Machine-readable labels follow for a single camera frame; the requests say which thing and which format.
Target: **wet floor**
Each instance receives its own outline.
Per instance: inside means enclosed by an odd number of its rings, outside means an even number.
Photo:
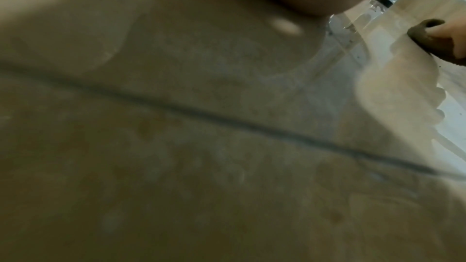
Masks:
[[[466,257],[465,0],[0,5],[2,261]]]

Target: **tile floor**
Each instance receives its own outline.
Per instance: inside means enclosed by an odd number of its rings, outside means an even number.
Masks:
[[[465,259],[464,0],[0,5],[0,261]]]

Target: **grout line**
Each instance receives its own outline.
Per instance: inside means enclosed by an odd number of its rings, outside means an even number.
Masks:
[[[243,130],[249,133],[274,138],[284,142],[290,142],[293,144],[299,144],[307,147],[320,148],[334,153],[346,155],[355,159],[371,160],[380,164],[411,170],[429,176],[444,177],[456,181],[466,181],[466,175],[436,170],[411,161],[375,155],[361,150],[342,147],[328,141],[315,139],[299,133],[275,129],[240,119],[224,117],[195,107],[168,103],[158,98],[147,97],[144,95],[126,92],[120,89],[102,86],[94,82],[87,82],[78,78],[73,78],[68,75],[24,66],[9,61],[0,60],[0,72],[2,72],[4,75],[21,77],[23,79],[41,82],[47,84],[48,86],[54,85],[63,88],[74,89],[82,92],[87,92],[93,95],[112,98],[114,100],[126,101],[135,105],[163,110],[169,113],[189,117],[198,121],[217,124],[224,127],[229,127],[231,129]]]

